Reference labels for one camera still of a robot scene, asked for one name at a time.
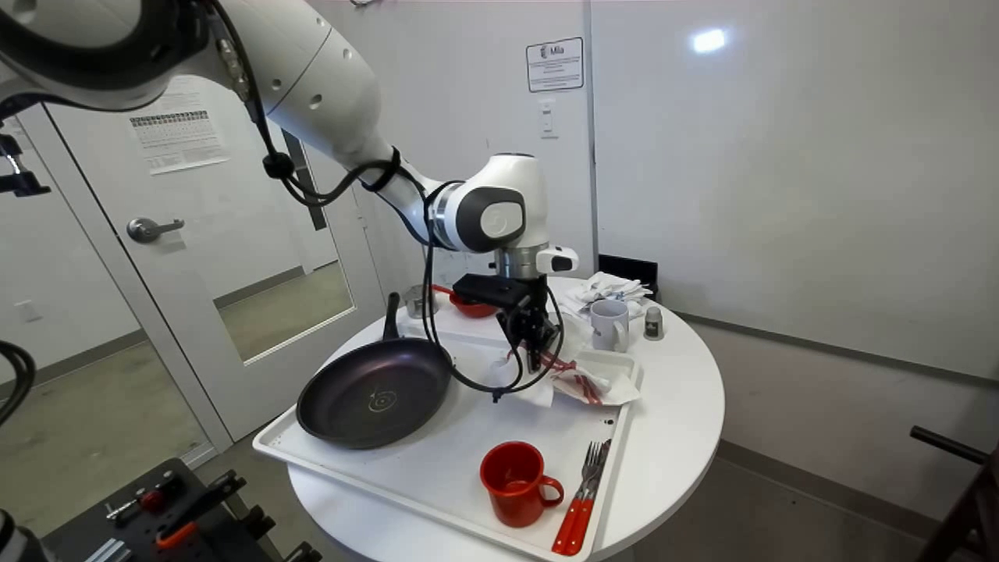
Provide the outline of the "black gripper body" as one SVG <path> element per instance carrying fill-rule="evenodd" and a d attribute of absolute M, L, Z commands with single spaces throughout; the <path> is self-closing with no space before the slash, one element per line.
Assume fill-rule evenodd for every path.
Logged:
<path fill-rule="evenodd" d="M 467 303 L 500 309 L 500 328 L 513 346 L 529 354 L 548 354 L 554 342 L 554 326 L 547 312 L 547 280 L 496 279 L 496 274 L 463 274 L 456 293 Z"/>

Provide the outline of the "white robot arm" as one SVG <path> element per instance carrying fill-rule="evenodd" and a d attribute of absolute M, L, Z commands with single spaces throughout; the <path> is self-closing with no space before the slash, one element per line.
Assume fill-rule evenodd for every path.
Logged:
<path fill-rule="evenodd" d="M 209 78 L 240 96 L 255 130 L 284 128 L 338 158 L 418 245 L 496 254 L 493 279 L 458 288 L 500 309 L 514 346 L 544 355 L 554 342 L 539 162 L 496 152 L 463 181 L 410 168 L 378 128 L 372 65 L 306 0 L 3 0 L 0 65 L 10 116 L 38 104 L 127 112 L 179 75 Z"/>

